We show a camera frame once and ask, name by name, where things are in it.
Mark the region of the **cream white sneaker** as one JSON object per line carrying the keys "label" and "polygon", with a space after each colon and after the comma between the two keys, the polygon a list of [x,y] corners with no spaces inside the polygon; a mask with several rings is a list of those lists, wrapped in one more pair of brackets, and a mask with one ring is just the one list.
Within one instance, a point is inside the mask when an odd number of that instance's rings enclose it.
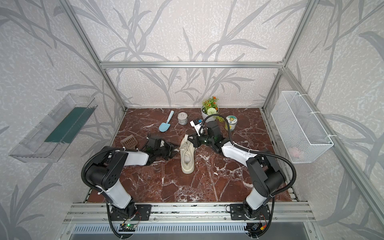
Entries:
{"label": "cream white sneaker", "polygon": [[185,174],[191,174],[195,169],[195,148],[193,143],[188,140],[188,135],[185,135],[180,144],[181,166]]}

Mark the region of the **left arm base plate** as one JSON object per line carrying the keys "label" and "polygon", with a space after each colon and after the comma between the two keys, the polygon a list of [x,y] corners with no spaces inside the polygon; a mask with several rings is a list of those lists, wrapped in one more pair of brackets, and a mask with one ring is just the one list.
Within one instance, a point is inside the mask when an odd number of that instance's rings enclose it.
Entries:
{"label": "left arm base plate", "polygon": [[148,221],[151,214],[152,205],[135,204],[128,205],[125,209],[112,206],[110,216],[112,221]]}

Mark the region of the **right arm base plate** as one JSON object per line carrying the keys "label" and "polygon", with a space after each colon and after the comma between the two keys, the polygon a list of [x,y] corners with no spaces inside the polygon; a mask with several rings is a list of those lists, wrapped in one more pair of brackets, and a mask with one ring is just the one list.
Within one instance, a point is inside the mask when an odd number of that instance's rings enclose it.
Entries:
{"label": "right arm base plate", "polygon": [[231,220],[269,220],[270,208],[268,205],[261,205],[258,209],[253,210],[246,204],[230,204],[228,212],[231,214]]}

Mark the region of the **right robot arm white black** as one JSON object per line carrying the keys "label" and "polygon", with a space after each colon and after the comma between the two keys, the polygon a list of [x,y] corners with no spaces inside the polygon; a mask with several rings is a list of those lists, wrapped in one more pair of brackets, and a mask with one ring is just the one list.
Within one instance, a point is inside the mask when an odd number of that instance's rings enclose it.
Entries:
{"label": "right robot arm white black", "polygon": [[225,158],[233,159],[248,168],[253,189],[243,202],[243,213],[247,218],[254,219],[281,190],[280,186],[286,181],[286,176],[278,163],[288,162],[284,157],[272,154],[268,150],[255,151],[236,144],[231,136],[224,138],[218,123],[203,120],[193,120],[191,126],[195,134],[188,135],[188,141],[195,148],[201,145],[210,146],[214,152]]}

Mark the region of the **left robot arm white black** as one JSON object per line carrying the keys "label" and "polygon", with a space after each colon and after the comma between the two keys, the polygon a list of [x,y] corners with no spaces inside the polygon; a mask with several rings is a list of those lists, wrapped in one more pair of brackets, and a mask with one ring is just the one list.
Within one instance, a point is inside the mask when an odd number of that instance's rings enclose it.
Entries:
{"label": "left robot arm white black", "polygon": [[135,202],[120,181],[124,167],[149,166],[157,158],[167,161],[178,154],[179,147],[160,137],[148,137],[140,150],[105,146],[87,160],[81,178],[88,187],[103,195],[108,204],[131,215]]}

